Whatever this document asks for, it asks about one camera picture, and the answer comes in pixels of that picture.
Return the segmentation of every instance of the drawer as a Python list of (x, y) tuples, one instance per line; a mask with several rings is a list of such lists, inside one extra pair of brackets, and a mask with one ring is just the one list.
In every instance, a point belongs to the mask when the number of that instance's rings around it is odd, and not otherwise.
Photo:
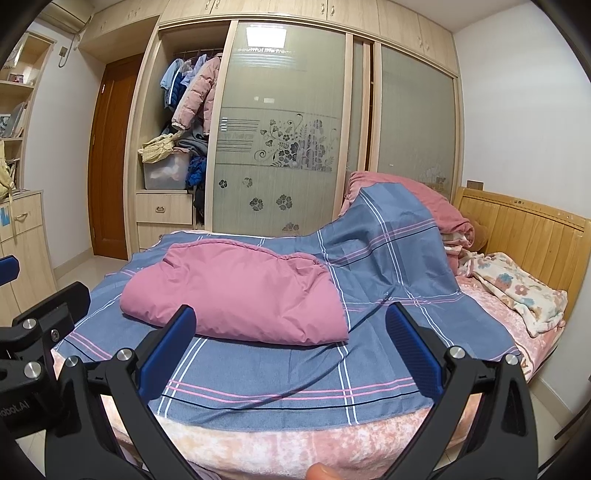
[(10, 222), (14, 222), (17, 235), (42, 225), (41, 194), (15, 199), (10, 209), (8, 202), (3, 203), (0, 206), (0, 220), (0, 241), (2, 242), (12, 238)]
[(187, 225), (171, 225), (162, 223), (138, 223), (139, 248), (146, 249), (156, 245), (163, 235), (176, 230), (190, 230)]
[(193, 195), (188, 193), (137, 193), (135, 221), (193, 225)]

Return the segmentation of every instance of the air conditioner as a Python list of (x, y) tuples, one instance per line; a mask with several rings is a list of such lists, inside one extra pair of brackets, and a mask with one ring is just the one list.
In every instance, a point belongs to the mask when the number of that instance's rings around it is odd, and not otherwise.
[(88, 22), (93, 10), (89, 0), (53, 0), (39, 18), (69, 33), (76, 33)]

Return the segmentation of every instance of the pink folded quilt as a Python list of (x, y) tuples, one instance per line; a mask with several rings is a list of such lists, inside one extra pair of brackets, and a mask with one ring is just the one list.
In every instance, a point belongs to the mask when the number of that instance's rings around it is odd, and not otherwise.
[(349, 339), (328, 269), (313, 255), (278, 255), (227, 239), (174, 244), (125, 286), (123, 313), (164, 326), (183, 305), (196, 334), (231, 340), (321, 345)]

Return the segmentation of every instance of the blue clamp pad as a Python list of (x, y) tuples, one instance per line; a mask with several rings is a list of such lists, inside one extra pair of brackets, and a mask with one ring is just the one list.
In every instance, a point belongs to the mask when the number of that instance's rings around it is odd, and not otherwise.
[(148, 403), (162, 394), (195, 335), (196, 326), (195, 312), (191, 307), (183, 305), (166, 327), (158, 331), (156, 345), (141, 364), (138, 364), (135, 373), (138, 393), (144, 402)]
[(386, 331), (390, 335), (404, 365), (408, 368), (419, 392), (437, 400), (443, 395), (442, 365), (429, 349), (412, 317), (397, 304), (386, 310)]
[(18, 260), (12, 255), (0, 258), (0, 285), (16, 280), (20, 270)]

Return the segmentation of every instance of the wardrobe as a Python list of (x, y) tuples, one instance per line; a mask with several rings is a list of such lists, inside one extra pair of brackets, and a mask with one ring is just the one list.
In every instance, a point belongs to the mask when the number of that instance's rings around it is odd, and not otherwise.
[[(126, 139), (129, 255), (180, 229), (307, 235), (337, 218), (356, 170), (410, 177), (452, 198), (461, 87), (453, 36), (441, 26), (389, 0), (158, 5)], [(199, 225), (189, 194), (145, 189), (138, 149), (170, 120), (167, 67), (212, 49), (223, 56)]]

